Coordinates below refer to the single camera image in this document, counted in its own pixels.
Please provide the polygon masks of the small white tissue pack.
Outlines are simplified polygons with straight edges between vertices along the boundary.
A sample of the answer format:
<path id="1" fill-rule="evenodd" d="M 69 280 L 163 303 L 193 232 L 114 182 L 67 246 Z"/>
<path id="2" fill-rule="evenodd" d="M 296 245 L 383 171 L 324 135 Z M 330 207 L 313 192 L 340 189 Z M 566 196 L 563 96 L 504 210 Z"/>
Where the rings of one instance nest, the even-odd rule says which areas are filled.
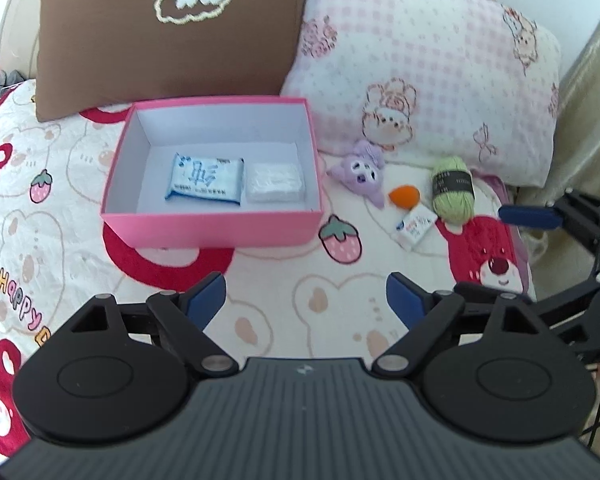
<path id="1" fill-rule="evenodd" d="M 410 252 L 436 224 L 438 216 L 424 204 L 418 204 L 396 225 L 393 239 Z"/>

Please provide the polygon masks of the orange makeup sponge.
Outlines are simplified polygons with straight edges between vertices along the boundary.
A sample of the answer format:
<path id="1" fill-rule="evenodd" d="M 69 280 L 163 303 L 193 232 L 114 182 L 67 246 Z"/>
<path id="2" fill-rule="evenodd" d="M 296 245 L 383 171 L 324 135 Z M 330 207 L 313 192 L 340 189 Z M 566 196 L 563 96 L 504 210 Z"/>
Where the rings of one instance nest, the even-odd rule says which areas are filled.
<path id="1" fill-rule="evenodd" d="M 411 210 L 420 203 L 420 192 L 416 186 L 401 185 L 388 194 L 389 200 L 400 209 Z"/>

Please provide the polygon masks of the blue wet wipes pack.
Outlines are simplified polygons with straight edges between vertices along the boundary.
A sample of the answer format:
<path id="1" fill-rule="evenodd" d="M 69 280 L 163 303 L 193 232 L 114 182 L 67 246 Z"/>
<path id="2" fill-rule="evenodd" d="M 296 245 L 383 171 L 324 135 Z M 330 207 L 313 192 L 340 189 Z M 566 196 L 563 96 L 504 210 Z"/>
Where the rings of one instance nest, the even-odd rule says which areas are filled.
<path id="1" fill-rule="evenodd" d="M 240 159 L 205 158 L 176 153 L 166 200 L 172 197 L 240 205 L 245 163 Z"/>

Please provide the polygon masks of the beige curtain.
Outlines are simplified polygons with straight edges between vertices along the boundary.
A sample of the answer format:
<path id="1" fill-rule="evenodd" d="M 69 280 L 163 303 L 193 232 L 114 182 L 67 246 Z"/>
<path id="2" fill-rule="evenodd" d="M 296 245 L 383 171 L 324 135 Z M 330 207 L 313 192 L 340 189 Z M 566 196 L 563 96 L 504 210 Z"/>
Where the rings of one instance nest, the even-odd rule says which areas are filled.
<path id="1" fill-rule="evenodd" d="M 543 205 L 567 188 L 600 197 L 600 24 L 559 91 L 554 157 L 544 188 L 525 188 L 521 205 Z M 565 232 L 530 232 L 522 239 L 531 254 L 535 296 L 544 299 L 588 277 L 593 257 Z"/>

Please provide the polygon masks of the green yarn ball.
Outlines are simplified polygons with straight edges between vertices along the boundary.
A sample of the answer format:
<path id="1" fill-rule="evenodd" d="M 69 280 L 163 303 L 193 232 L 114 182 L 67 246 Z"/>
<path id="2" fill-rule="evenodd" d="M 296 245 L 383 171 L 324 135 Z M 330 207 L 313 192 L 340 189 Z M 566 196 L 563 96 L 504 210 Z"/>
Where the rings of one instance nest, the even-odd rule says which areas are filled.
<path id="1" fill-rule="evenodd" d="M 460 157 L 445 157 L 434 165 L 431 173 L 431 205 L 442 221 L 453 226 L 464 226 L 474 218 L 474 181 Z"/>

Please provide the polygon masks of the pink cardboard box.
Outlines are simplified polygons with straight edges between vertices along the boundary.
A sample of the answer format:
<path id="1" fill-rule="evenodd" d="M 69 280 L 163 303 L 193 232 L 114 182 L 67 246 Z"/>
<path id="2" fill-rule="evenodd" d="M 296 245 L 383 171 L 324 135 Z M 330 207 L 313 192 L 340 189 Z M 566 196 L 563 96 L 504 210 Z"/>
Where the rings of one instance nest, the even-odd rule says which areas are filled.
<path id="1" fill-rule="evenodd" d="M 300 168 L 295 202 L 240 204 L 166 195 L 176 155 Z M 132 248 L 298 246 L 324 212 L 308 103 L 281 96 L 216 96 L 130 107 L 102 193 L 102 221 Z"/>

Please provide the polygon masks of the purple plush toy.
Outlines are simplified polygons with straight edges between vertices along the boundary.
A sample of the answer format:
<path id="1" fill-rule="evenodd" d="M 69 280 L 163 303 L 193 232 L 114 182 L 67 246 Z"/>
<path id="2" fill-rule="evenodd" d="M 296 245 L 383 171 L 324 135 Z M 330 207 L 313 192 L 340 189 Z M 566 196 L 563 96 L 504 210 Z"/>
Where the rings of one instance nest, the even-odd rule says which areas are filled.
<path id="1" fill-rule="evenodd" d="M 369 200 L 376 208 L 385 207 L 384 155 L 379 146 L 359 140 L 352 151 L 337 165 L 327 169 L 327 174 L 347 190 Z"/>

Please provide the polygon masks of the pink checkered pillow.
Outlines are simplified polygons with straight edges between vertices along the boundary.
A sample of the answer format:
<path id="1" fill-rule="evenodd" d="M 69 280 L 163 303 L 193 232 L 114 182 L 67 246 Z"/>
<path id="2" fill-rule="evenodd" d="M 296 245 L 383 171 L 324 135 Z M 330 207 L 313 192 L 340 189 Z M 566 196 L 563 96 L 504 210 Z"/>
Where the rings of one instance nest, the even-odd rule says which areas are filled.
<path id="1" fill-rule="evenodd" d="M 493 0 L 306 0 L 283 92 L 309 103 L 318 148 L 361 140 L 388 162 L 458 156 L 513 186 L 550 172 L 560 47 Z"/>

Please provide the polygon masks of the brown pillow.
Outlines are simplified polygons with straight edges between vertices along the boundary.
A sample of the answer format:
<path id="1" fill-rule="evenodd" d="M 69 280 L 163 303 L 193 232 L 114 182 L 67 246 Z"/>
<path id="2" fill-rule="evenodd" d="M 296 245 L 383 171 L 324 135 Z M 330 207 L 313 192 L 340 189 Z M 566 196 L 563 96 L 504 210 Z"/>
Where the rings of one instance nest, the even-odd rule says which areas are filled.
<path id="1" fill-rule="evenodd" d="M 276 96 L 304 0 L 41 0 L 36 116 L 182 96 Z"/>

